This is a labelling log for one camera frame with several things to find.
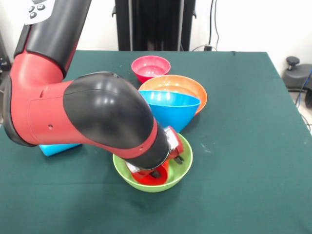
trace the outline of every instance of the orange bowl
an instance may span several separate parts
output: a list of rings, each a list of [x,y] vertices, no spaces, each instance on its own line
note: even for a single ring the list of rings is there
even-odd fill
[[[141,85],[139,90],[164,90],[194,96],[201,101],[196,114],[204,108],[208,100],[206,90],[201,84],[191,78],[178,75],[165,75],[149,79]]]

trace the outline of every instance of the bowl rim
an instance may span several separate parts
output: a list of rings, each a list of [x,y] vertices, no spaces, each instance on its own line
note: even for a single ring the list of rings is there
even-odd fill
[[[159,78],[163,78],[163,77],[170,77],[170,76],[174,76],[174,77],[178,77],[178,78],[183,78],[183,79],[188,79],[188,80],[191,80],[195,83],[197,83],[199,85],[199,87],[204,90],[204,97],[205,97],[205,100],[203,100],[203,102],[201,101],[200,105],[203,105],[202,107],[199,107],[198,110],[196,111],[196,115],[202,111],[202,109],[204,109],[204,107],[206,106],[207,102],[208,102],[208,94],[207,94],[207,91],[206,89],[199,83],[197,82],[196,80],[192,79],[192,78],[189,78],[189,77],[185,77],[185,76],[182,76],[182,75],[175,75],[175,74],[170,74],[170,75],[160,75],[160,76],[156,76],[156,77],[153,77],[151,79],[148,79],[147,81],[145,81],[143,84],[141,84],[141,86],[139,87],[138,90],[151,90],[151,89],[143,89],[144,86],[146,84],[148,84],[149,82],[151,82],[151,80],[157,80]]]
[[[141,60],[141,59],[143,59],[143,58],[147,58],[147,57],[154,57],[154,58],[158,58],[158,59],[164,60],[164,61],[169,65],[169,68],[168,68],[167,70],[165,70],[165,72],[164,72],[163,74],[161,74],[161,75],[156,75],[156,76],[153,76],[153,77],[149,77],[149,76],[145,76],[145,75],[141,75],[141,74],[137,73],[137,72],[133,69],[133,64],[134,64],[136,61]],[[164,57],[157,56],[157,55],[144,55],[144,56],[141,56],[141,57],[136,58],[136,59],[131,63],[131,70],[132,70],[135,74],[137,74],[137,75],[139,75],[139,76],[142,76],[142,77],[146,77],[146,78],[154,78],[154,77],[158,77],[158,76],[165,76],[166,74],[169,73],[170,69],[171,69],[171,63],[170,63],[167,59],[165,59]]]
[[[170,107],[170,108],[181,108],[181,107],[185,107],[185,108],[188,108],[188,107],[195,107],[197,106],[197,108],[200,106],[201,104],[201,100],[197,97],[194,97],[192,95],[188,95],[188,94],[183,94],[183,93],[178,93],[178,92],[171,92],[171,91],[165,91],[165,90],[139,90],[138,92],[141,93],[141,92],[144,92],[144,91],[153,91],[153,92],[160,92],[160,93],[173,93],[174,95],[185,95],[185,96],[189,96],[191,98],[194,98],[197,100],[197,103],[196,104],[193,104],[193,105],[183,105],[183,106],[172,106],[172,105],[161,105],[161,104],[150,104],[148,103],[147,100],[145,100],[150,106],[162,106],[162,107]]]
[[[114,163],[114,167],[116,169],[116,171],[118,172],[119,175],[121,175],[121,177],[126,180],[128,183],[130,184],[135,184],[135,185],[138,185],[140,186],[141,188],[161,188],[161,187],[165,187],[165,186],[169,186],[169,185],[172,185],[172,184],[175,184],[175,183],[178,183],[187,173],[188,171],[190,170],[191,166],[192,166],[192,163],[193,163],[193,150],[191,148],[191,145],[189,144],[189,142],[187,141],[187,139],[182,136],[181,134],[179,134],[179,137],[182,137],[188,144],[190,150],[191,150],[191,153],[190,153],[190,156],[191,156],[191,162],[189,164],[189,166],[187,167],[187,169],[185,170],[185,172],[182,174],[182,176],[180,176],[179,178],[169,182],[169,183],[165,183],[165,184],[161,184],[161,185],[144,185],[144,184],[139,184],[137,183],[136,181],[131,181],[129,180],[128,178],[126,178],[120,171],[119,169],[117,168],[116,166],[116,160],[115,160],[115,157],[118,157],[117,155],[113,154],[113,163]]]

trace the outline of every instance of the bowl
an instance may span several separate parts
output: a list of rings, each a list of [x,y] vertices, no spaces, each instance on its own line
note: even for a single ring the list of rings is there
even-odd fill
[[[165,58],[148,55],[134,60],[131,68],[138,80],[144,83],[150,78],[168,74],[171,66]]]
[[[148,192],[148,193],[157,193],[165,191],[173,186],[175,186],[182,178],[187,174],[189,171],[192,161],[193,161],[193,152],[191,149],[190,144],[188,141],[179,134],[179,137],[183,143],[184,146],[184,152],[181,154],[181,157],[183,157],[184,162],[183,164],[179,165],[174,160],[170,160],[169,162],[169,169],[168,169],[168,179],[165,184],[162,185],[142,185],[138,182],[136,182],[133,177],[131,176],[131,172],[126,166],[125,161],[116,156],[113,155],[113,163],[117,170],[117,172],[121,175],[121,177],[132,187]]]
[[[159,90],[139,92],[160,125],[163,128],[171,126],[177,133],[192,120],[200,105],[198,98],[187,94]]]
[[[144,185],[161,185],[166,183],[168,180],[168,167],[169,161],[165,161],[162,165],[156,168],[156,170],[160,173],[159,178],[154,178],[151,175],[142,176],[139,173],[131,173],[133,179],[136,180],[139,184]]]
[[[197,81],[178,75],[166,75],[152,78],[141,85],[139,90],[164,90],[188,94],[200,99],[198,114],[206,105],[208,96],[204,87]]]

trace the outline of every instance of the blue block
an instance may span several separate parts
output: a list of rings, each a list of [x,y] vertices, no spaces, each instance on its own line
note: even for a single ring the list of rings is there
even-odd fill
[[[44,155],[52,156],[79,145],[81,144],[39,145],[39,147],[41,148]]]

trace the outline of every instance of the red bowl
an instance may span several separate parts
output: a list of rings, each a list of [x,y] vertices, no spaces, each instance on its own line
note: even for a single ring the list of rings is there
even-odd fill
[[[148,55],[139,57],[133,61],[131,65],[132,71],[137,76],[138,80],[144,83],[145,81],[166,75],[169,73],[171,65],[165,58]]]
[[[131,175],[133,179],[143,185],[155,186],[166,183],[168,180],[169,161],[165,161],[162,165],[157,167],[156,170],[160,173],[160,178],[154,178],[151,175],[140,176],[137,173],[131,173]]]

